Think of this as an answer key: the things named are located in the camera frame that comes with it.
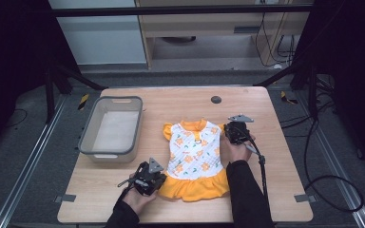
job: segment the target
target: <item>sleeve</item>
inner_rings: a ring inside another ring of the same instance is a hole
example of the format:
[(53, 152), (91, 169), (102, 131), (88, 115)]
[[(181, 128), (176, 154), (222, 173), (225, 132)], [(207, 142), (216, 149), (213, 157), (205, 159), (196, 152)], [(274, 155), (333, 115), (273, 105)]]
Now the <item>sleeve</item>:
[(119, 200), (112, 209), (105, 228), (131, 228), (138, 227), (139, 217), (124, 201)]
[(274, 222), (247, 161), (234, 161), (226, 168), (235, 227), (273, 228)]
[(171, 126), (172, 125), (173, 125), (172, 123), (165, 123), (164, 126), (163, 126), (163, 135), (169, 141), (171, 139)]

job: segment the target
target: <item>gray floor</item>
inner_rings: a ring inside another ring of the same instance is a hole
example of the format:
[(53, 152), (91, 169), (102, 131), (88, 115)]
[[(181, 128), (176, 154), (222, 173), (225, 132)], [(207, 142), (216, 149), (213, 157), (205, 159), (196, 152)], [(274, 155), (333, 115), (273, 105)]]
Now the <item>gray floor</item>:
[[(90, 73), (86, 76), (104, 86), (249, 86), (269, 78), (278, 71), (272, 66), (265, 67), (260, 63), (249, 37), (198, 37), (192, 43), (159, 39), (156, 44), (151, 69), (121, 70), (116, 74)], [(285, 67), (284, 58), (282, 61), (280, 65)], [(15, 202), (16, 210), (10, 215), (12, 227), (65, 227), (56, 218), (60, 204), (54, 202), (54, 199), (66, 192), (67, 182), (79, 153), (76, 146), (80, 134), (92, 103), (99, 96), (98, 91), (76, 81), (71, 80), (71, 82), (74, 85), (71, 95), (56, 96), (57, 102), (64, 99), (63, 112), (50, 134), (41, 157), (38, 158), (38, 163), (32, 169), (27, 187), (22, 192), (21, 198)], [(307, 115), (307, 109), (303, 106), (305, 102), (302, 101), (305, 90), (293, 92), (287, 85), (288, 82), (290, 76), (268, 87), (280, 121)], [(280, 98), (281, 91), (285, 91), (289, 99), (300, 101), (300, 104), (283, 102)], [(85, 93), (89, 93), (90, 98), (86, 108), (79, 111), (77, 106)], [(318, 105), (324, 105), (330, 102), (331, 98), (320, 96), (319, 100)], [(44, 88), (38, 87), (19, 97), (16, 108), (19, 110), (14, 112), (8, 123), (14, 126), (6, 128), (0, 138), (0, 209), (8, 199), (25, 164), (28, 163), (29, 155), (44, 129), (47, 115)], [(313, 134), (307, 150), (310, 175), (315, 178), (320, 175), (336, 174), (338, 172), (336, 168), (339, 167), (339, 171), (342, 170), (347, 179), (360, 189), (365, 199), (365, 161), (357, 158), (356, 148), (335, 110), (336, 107), (333, 105), (319, 113), (319, 129)], [(294, 122), (296, 121), (281, 124), (285, 126)], [(311, 123), (306, 121), (283, 130), (303, 185), (308, 181), (303, 164), (306, 138), (301, 136), (307, 134), (310, 126)], [(332, 166), (330, 151), (333, 151), (337, 159), (335, 167)], [(349, 188), (343, 187), (336, 180), (323, 180), (317, 183), (316, 187), (323, 196), (341, 207), (347, 207), (346, 199), (352, 197), (349, 197)], [(307, 194), (316, 195), (313, 190), (307, 190)], [(311, 205), (314, 218), (310, 222), (282, 223), (278, 224), (278, 227), (365, 227), (365, 224), (357, 223), (365, 221), (360, 219), (365, 217), (365, 214), (340, 212), (319, 196), (317, 202)], [(197, 224), (195, 227), (205, 227), (205, 225)]]

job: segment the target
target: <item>person's arm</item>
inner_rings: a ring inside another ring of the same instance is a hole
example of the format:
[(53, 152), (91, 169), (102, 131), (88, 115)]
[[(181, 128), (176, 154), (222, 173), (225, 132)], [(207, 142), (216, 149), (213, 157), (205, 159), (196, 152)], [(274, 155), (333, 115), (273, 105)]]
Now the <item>person's arm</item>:
[(273, 228), (268, 202), (251, 172), (251, 157), (244, 144), (233, 145), (227, 139), (230, 162), (226, 167), (235, 227)]
[(138, 215), (126, 202), (119, 200), (112, 209), (112, 215), (106, 223), (106, 228), (137, 227), (138, 223)]
[(122, 193), (112, 209), (106, 228), (132, 228), (139, 223), (138, 215), (144, 207), (157, 197), (157, 191), (150, 196), (142, 196), (135, 188)]

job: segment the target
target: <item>child's dress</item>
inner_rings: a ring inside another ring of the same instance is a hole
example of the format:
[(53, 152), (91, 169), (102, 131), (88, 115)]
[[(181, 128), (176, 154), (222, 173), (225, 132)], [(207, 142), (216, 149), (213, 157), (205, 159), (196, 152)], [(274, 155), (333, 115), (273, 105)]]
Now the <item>child's dress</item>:
[(170, 141), (167, 179), (161, 196), (184, 201), (221, 197), (229, 191), (221, 165), (220, 138), (223, 124), (206, 120), (165, 123), (164, 136)]

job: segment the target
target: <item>black metal pole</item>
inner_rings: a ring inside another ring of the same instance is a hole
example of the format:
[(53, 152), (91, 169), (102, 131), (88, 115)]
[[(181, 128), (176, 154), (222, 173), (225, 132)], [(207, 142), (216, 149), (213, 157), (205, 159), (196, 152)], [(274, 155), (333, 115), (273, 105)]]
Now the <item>black metal pole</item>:
[(52, 9), (33, 10), (31, 13), (48, 14), (55, 17), (85, 16), (126, 16), (126, 15), (164, 15), (164, 14), (207, 14), (207, 13), (246, 13), (246, 12), (302, 12), (331, 7), (313, 4), (287, 5), (219, 5), (219, 6), (177, 6), (177, 7), (137, 7), (137, 8), (99, 8), (99, 9)]

